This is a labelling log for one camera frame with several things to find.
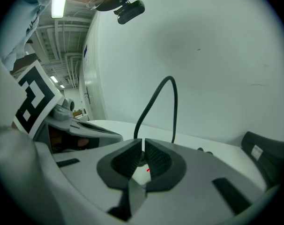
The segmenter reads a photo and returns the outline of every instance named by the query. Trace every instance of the ceiling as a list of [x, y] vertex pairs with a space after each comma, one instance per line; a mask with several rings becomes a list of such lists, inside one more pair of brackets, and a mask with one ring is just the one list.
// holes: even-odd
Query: ceiling
[[[78, 68], [82, 62], [82, 47], [87, 36], [94, 10], [85, 4], [69, 1], [65, 3], [64, 17], [52, 19], [51, 4], [39, 18], [37, 30], [30, 37], [33, 51], [36, 53], [46, 74], [55, 76], [59, 90], [78, 87]], [[20, 69], [13, 74], [18, 77]]]

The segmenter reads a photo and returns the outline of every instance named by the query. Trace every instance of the black rubber pad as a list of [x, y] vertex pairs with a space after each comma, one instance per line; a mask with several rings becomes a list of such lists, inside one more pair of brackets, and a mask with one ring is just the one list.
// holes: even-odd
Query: black rubber pad
[[251, 205], [226, 178], [215, 179], [212, 183], [236, 215]]
[[128, 145], [102, 157], [97, 163], [97, 173], [109, 188], [126, 191], [141, 160], [141, 153], [142, 139], [128, 142]]
[[72, 165], [72, 164], [79, 163], [79, 162], [80, 160], [78, 160], [77, 158], [72, 158], [72, 159], [57, 162], [57, 165], [58, 167], [65, 167], [65, 166]]
[[145, 159], [151, 176], [146, 192], [168, 191], [185, 176], [187, 165], [183, 157], [148, 138], [145, 139]]

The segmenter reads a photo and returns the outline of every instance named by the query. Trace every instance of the black slot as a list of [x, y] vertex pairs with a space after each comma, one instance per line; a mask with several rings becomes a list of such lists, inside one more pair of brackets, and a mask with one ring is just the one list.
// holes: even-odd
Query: black slot
[[107, 129], [104, 129], [104, 128], [102, 128], [102, 127], [96, 126], [96, 125], [91, 124], [91, 123], [77, 122], [77, 124], [83, 126], [84, 128], [92, 129], [92, 130], [94, 130], [94, 131], [119, 135], [118, 133], [109, 131], [109, 130], [107, 130]]
[[72, 165], [72, 164], [79, 163], [79, 162], [80, 160], [78, 160], [77, 158], [72, 158], [72, 159], [57, 162], [57, 165], [58, 167], [65, 167], [65, 166]]
[[226, 178], [215, 179], [212, 183], [236, 215], [251, 205]]
[[111, 208], [108, 213], [123, 221], [128, 221], [131, 218], [128, 190], [123, 191], [118, 207]]

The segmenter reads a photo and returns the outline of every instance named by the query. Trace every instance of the camera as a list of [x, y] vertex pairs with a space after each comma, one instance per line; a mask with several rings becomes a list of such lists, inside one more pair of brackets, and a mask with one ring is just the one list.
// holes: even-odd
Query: camera
[[118, 16], [118, 23], [125, 24], [132, 20], [134, 17], [144, 13], [145, 6], [141, 0], [137, 0], [133, 3], [127, 1], [121, 8], [114, 11], [114, 14]]

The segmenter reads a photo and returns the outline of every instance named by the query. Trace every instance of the label sticker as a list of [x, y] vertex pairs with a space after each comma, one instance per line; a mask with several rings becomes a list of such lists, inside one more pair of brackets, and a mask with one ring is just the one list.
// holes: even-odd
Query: label sticker
[[251, 151], [251, 155], [258, 161], [261, 154], [263, 153], [263, 150], [259, 148], [257, 145], [254, 146], [254, 148]]

